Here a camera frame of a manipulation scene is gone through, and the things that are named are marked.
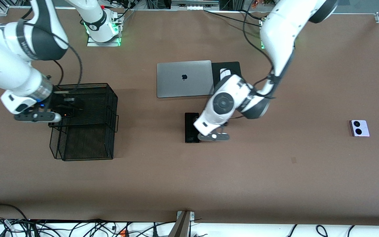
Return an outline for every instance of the black plug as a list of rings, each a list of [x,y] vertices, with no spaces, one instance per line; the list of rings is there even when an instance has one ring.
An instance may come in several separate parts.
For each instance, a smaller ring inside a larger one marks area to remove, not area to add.
[[[153,227],[153,237],[159,237],[159,235],[158,235],[158,228],[156,226],[156,222],[153,222],[153,225],[154,225],[154,227]]]

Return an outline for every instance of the silver laptop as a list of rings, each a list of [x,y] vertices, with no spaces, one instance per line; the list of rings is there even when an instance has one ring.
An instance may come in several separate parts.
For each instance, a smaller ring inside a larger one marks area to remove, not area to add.
[[[158,98],[213,94],[212,62],[158,63]]]

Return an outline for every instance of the brown table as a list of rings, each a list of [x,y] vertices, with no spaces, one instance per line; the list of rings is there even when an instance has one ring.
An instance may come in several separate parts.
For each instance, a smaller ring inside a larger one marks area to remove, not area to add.
[[[11,9],[0,22],[25,11]],[[86,47],[76,11],[58,13],[83,59],[83,83],[109,83],[119,97],[116,158],[55,160],[47,125],[16,122],[0,102],[0,202],[32,219],[160,222],[191,209],[205,222],[379,224],[379,24],[372,15],[308,24],[263,118],[230,121],[228,142],[185,144],[184,113],[201,112],[207,97],[157,99],[156,64],[239,61],[243,76],[257,81],[269,64],[245,42],[241,23],[201,11],[136,12],[122,45],[100,48]],[[60,63],[64,83],[75,83],[74,55]],[[53,62],[33,65],[57,81]],[[367,120],[370,137],[352,137],[351,119]],[[5,208],[0,216],[19,217]]]

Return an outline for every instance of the laptop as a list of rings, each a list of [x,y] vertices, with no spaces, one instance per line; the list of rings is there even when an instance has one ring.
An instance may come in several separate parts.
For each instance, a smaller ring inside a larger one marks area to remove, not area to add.
[[[158,98],[211,95],[212,62],[158,63]]]

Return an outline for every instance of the black mesh basket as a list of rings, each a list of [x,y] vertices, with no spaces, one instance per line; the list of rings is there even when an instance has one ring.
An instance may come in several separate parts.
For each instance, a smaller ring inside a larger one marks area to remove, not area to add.
[[[75,85],[59,87],[70,90]],[[71,95],[83,100],[84,109],[49,124],[52,128],[49,147],[54,158],[63,161],[113,159],[118,97],[108,84],[81,84]]]

